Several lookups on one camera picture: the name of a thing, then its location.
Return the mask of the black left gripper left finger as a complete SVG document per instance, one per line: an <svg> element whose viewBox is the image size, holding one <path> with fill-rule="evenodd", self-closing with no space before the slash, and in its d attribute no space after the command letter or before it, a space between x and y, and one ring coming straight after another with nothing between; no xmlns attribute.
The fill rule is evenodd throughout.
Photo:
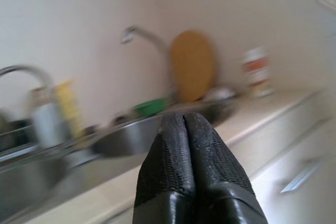
<svg viewBox="0 0 336 224"><path fill-rule="evenodd" d="M163 117L136 186L133 223L191 223L196 186L181 114Z"/></svg>

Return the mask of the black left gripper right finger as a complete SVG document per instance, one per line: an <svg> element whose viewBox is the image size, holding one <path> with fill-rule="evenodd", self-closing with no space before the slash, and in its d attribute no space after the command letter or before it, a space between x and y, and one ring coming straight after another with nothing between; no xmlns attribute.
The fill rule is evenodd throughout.
<svg viewBox="0 0 336 224"><path fill-rule="evenodd" d="M185 115L196 183L197 223L265 223L251 182L217 131L200 114Z"/></svg>

